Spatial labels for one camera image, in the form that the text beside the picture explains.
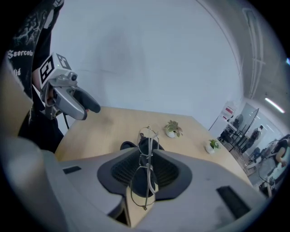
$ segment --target potted plant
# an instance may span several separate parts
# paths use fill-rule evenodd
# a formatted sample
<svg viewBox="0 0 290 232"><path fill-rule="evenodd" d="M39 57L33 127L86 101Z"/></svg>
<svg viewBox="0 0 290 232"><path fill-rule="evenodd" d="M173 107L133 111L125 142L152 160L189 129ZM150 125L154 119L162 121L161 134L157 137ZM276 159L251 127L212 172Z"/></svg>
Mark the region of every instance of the potted plant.
<svg viewBox="0 0 290 232"><path fill-rule="evenodd" d="M170 120L164 127L168 137L174 138L175 136L180 137L183 135L182 129L178 126L178 122Z"/></svg>
<svg viewBox="0 0 290 232"><path fill-rule="evenodd" d="M218 142L216 140L210 140L210 143L206 145L205 150L209 154L213 154L215 148L217 148L217 149L220 148Z"/></svg>

